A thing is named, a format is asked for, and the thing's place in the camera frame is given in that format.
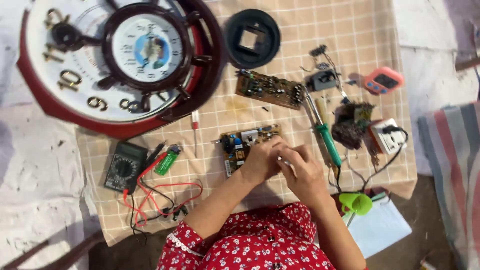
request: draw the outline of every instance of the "wall clock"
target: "wall clock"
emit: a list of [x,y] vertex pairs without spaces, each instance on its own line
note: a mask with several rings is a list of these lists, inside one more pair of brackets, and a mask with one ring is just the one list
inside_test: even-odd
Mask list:
[[125,139],[197,110],[225,63],[201,0],[38,0],[18,67],[46,114]]

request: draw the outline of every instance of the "red wire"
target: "red wire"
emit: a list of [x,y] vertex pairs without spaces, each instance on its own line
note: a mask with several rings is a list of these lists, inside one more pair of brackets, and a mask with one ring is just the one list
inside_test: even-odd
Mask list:
[[[133,211],[136,211],[136,214],[135,214],[135,225],[137,225],[138,227],[142,227],[142,226],[145,226],[146,225],[146,220],[147,220],[147,216],[145,214],[145,212],[143,212],[141,209],[142,207],[144,206],[145,202],[147,202],[147,199],[151,199],[153,201],[153,204],[155,205],[155,208],[157,209],[157,211],[164,215],[164,216],[169,216],[173,213],[175,213],[178,209],[180,209],[180,207],[182,207],[183,205],[185,205],[186,203],[188,203],[189,201],[191,200],[195,200],[196,198],[200,197],[200,195],[202,194],[203,192],[203,187],[197,183],[177,183],[177,184],[159,184],[159,185],[156,185],[154,188],[158,188],[158,187],[161,187],[161,186],[176,186],[176,185],[196,185],[197,187],[200,188],[200,193],[194,197],[191,197],[190,199],[184,201],[183,203],[181,203],[177,208],[175,208],[173,211],[171,211],[170,213],[163,213],[160,208],[158,207],[158,205],[156,204],[155,202],[155,199],[153,198],[152,196],[152,190],[147,190],[143,185],[142,183],[140,182],[140,179],[147,173],[149,172],[151,169],[153,169],[161,160],[163,160],[165,157],[167,156],[167,152],[164,152],[163,154],[161,154],[160,156],[157,157],[157,159],[155,159],[155,161],[150,165],[148,166],[137,178],[137,185],[145,192],[146,196],[145,198],[143,199],[142,203],[139,205],[138,208],[134,208],[133,206],[131,206],[128,202],[127,202],[127,194],[128,194],[128,189],[125,189],[123,190],[123,203],[128,206],[128,208],[130,209],[133,209]],[[144,219],[144,222],[142,224],[139,224],[138,223],[138,214],[140,214],[143,219]]]

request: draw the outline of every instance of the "white lace trim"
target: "white lace trim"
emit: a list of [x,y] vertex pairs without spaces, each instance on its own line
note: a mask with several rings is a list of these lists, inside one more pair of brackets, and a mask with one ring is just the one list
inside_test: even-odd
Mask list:
[[200,254],[200,253],[197,253],[197,252],[189,249],[186,245],[184,245],[184,244],[180,241],[180,239],[178,239],[176,236],[174,236],[173,233],[169,234],[169,235],[167,236],[167,239],[172,240],[172,242],[175,243],[175,246],[176,246],[176,247],[180,247],[183,251],[186,251],[186,252],[188,252],[188,253],[190,253],[190,254],[194,254],[194,255],[197,255],[197,256],[200,256],[200,257],[204,257],[204,255],[202,255],[202,254]]

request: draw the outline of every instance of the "digital multimeter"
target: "digital multimeter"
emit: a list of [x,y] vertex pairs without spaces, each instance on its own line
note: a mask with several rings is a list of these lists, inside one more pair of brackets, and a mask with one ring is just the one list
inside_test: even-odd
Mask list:
[[405,79],[402,74],[389,67],[375,69],[365,77],[365,87],[377,94],[388,94],[401,87]]
[[108,168],[104,187],[132,194],[137,186],[137,177],[144,169],[148,149],[127,142],[118,142]]

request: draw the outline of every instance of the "power strip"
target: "power strip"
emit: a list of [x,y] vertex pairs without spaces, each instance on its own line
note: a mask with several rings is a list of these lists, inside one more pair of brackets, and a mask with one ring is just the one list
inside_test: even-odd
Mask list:
[[397,127],[393,118],[380,120],[371,124],[368,128],[370,136],[374,140],[379,153],[390,155],[397,153],[400,147],[407,147],[403,132],[395,131],[390,134],[383,133],[383,129],[391,125]]

